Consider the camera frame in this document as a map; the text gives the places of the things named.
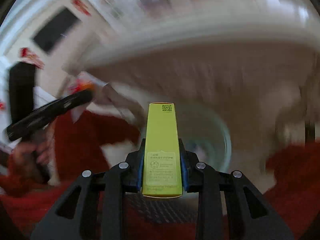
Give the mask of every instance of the hand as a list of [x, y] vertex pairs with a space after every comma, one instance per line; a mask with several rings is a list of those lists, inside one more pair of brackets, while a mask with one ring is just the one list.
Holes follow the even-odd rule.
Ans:
[[48, 143], [44, 142], [40, 145], [36, 145], [30, 142], [20, 142], [13, 150], [13, 160], [19, 167], [19, 173], [25, 179], [32, 179], [36, 183], [44, 183], [43, 177], [39, 172], [32, 152], [36, 151], [38, 154], [37, 163], [46, 165], [49, 162], [49, 148]]
[[20, 142], [12, 152], [13, 158], [17, 165], [25, 165], [32, 157], [31, 153], [36, 151], [38, 158], [37, 163], [47, 165], [49, 163], [49, 146], [47, 142], [36, 145], [30, 142]]

